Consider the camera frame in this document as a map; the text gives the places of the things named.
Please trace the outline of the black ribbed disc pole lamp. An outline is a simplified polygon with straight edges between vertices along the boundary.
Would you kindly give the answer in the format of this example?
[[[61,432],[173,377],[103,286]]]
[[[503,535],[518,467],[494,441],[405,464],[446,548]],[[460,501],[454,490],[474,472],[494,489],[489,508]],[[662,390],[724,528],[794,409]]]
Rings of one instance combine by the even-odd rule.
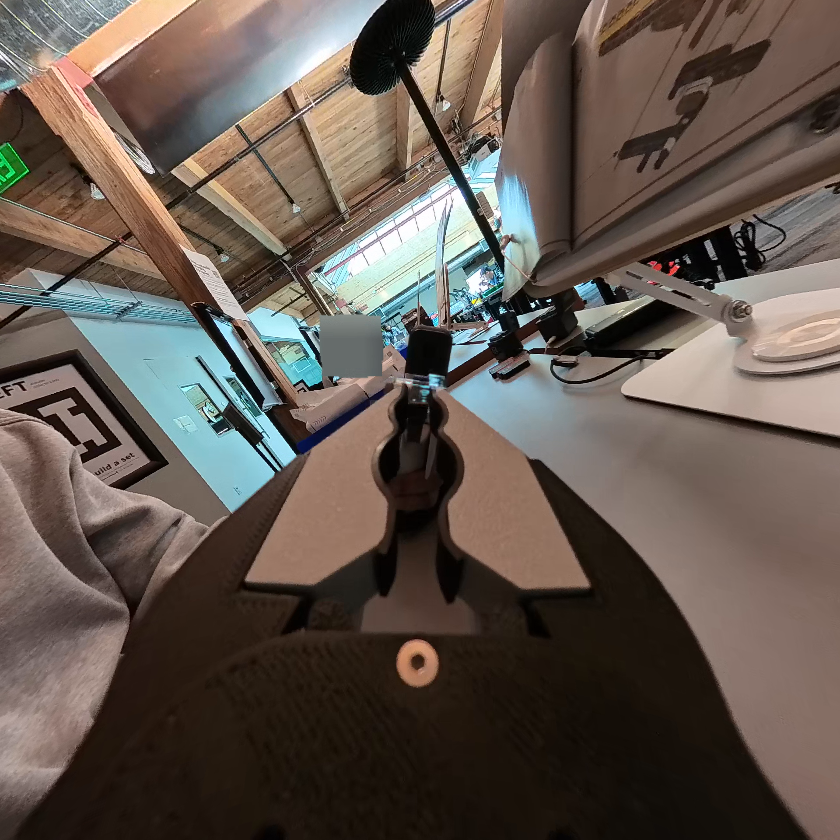
[[[448,145],[413,76],[435,30],[431,1],[387,1],[362,28],[350,58],[353,85],[367,96],[380,96],[401,82],[440,154],[500,270],[505,268],[499,239],[480,210],[463,168]]]

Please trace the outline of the green exit sign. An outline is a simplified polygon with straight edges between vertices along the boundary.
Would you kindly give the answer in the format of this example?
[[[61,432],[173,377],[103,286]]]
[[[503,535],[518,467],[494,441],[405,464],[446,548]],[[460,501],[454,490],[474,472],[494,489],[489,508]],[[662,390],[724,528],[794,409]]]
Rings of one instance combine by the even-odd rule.
[[[1,144],[0,149],[0,193],[21,182],[29,174],[29,168],[15,147],[9,142]]]

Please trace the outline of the white paper notice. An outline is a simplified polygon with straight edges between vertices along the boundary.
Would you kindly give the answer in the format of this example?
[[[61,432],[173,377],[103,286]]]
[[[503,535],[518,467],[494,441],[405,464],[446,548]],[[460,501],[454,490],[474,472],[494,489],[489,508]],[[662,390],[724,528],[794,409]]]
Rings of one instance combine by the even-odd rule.
[[[202,279],[204,286],[212,299],[215,309],[235,320],[247,320],[248,315],[236,300],[233,292],[229,289],[221,274],[210,258],[199,254],[189,248],[182,246],[185,257],[191,262],[197,275]]]

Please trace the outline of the framed black white marker poster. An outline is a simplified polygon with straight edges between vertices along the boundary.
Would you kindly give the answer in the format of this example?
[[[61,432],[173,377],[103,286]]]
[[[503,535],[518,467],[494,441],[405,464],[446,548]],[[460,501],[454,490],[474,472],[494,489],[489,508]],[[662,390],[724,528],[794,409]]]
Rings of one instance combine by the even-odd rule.
[[[3,364],[1,407],[53,427],[111,487],[129,489],[169,464],[78,350]]]

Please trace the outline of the dark framed wall screen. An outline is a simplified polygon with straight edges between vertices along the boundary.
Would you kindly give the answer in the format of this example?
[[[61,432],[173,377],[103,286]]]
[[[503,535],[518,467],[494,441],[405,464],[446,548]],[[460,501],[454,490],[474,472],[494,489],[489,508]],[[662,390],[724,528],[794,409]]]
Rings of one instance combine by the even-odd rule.
[[[271,400],[277,394],[238,336],[232,320],[203,302],[193,303],[191,309],[258,408],[264,410],[273,405]]]

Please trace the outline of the black charger block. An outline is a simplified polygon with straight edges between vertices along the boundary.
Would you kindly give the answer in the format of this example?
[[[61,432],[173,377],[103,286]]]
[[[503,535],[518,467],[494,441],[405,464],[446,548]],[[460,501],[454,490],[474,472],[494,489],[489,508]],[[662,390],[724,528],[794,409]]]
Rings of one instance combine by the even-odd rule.
[[[488,348],[497,362],[502,363],[518,357],[523,352],[523,344],[518,337],[518,316],[513,311],[500,312],[498,319],[499,333],[488,341]]]

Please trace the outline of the black flat case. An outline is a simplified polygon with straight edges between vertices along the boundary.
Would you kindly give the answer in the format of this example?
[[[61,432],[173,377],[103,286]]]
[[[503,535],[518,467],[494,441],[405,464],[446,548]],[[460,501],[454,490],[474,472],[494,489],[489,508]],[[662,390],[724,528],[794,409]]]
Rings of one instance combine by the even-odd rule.
[[[617,303],[617,309],[590,327],[583,328],[583,335],[589,341],[609,345],[624,339],[640,329],[645,311],[654,300],[649,297]]]

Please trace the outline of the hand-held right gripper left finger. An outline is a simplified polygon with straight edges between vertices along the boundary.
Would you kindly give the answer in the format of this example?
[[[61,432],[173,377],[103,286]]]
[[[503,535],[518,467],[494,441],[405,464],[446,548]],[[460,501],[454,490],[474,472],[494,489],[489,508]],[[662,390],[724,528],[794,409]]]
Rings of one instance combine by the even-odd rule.
[[[395,385],[371,407],[314,446],[245,576],[245,592],[286,600],[286,624],[306,624],[317,602],[360,624],[369,602],[385,599],[396,577],[396,509],[381,459],[400,424]]]

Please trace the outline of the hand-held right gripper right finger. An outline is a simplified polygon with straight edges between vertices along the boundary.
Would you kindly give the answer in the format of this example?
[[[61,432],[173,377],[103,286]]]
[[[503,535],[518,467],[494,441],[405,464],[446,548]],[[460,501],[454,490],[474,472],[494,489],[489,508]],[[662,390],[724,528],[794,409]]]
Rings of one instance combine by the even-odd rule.
[[[535,602],[592,583],[529,458],[446,390],[429,400],[435,573],[459,629],[525,629]]]

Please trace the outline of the rectangular sheet metal duct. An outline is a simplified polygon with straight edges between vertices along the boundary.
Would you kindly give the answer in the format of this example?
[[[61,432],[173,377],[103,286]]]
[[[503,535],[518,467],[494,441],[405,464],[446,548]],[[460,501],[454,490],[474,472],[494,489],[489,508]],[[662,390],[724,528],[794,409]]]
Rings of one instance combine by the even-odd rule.
[[[347,46],[383,2],[2,2],[2,92],[22,88],[103,190],[165,174]]]

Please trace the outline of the person's left hand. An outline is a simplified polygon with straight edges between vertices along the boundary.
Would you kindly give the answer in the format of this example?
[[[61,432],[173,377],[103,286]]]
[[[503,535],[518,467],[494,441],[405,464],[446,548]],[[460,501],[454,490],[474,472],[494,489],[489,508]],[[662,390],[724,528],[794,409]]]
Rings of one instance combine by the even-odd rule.
[[[441,479],[437,474],[425,475],[422,469],[396,475],[387,485],[397,512],[422,513],[436,507]]]

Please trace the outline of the lego instruction booklet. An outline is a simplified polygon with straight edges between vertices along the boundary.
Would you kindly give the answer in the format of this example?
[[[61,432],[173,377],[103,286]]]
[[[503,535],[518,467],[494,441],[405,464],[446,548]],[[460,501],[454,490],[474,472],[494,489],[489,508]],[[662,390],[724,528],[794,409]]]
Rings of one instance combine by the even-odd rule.
[[[838,177],[839,3],[505,2],[508,299]]]

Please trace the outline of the small black easel sign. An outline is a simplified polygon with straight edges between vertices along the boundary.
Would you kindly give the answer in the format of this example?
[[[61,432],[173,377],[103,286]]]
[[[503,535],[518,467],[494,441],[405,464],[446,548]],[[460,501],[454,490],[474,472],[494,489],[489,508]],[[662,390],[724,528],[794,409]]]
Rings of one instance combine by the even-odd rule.
[[[242,436],[274,473],[282,471],[282,464],[269,446],[265,430],[254,424],[234,401],[227,402],[223,409],[223,418]]]

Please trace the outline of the wooden support post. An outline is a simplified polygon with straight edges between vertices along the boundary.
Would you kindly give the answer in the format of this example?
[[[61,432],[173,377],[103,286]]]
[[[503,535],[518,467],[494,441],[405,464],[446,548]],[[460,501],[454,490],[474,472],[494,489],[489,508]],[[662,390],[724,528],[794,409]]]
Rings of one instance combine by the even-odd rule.
[[[193,250],[191,244],[84,91],[54,66],[25,84],[23,92],[101,188],[178,298],[188,305],[203,302],[214,306],[215,301],[182,251],[182,246]],[[248,339],[255,358],[266,362],[269,376],[289,404],[296,404],[294,387],[266,351],[253,323],[249,319],[233,321]]]

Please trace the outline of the white book stand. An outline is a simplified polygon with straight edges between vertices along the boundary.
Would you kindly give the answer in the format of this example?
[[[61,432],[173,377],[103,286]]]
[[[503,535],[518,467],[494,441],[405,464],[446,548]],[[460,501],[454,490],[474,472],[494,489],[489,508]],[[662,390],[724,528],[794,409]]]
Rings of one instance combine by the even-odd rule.
[[[838,291],[778,292],[773,298],[764,292],[751,305],[734,292],[696,288],[650,267],[652,256],[678,245],[592,277],[614,279],[717,323],[626,381],[623,394],[837,437]]]

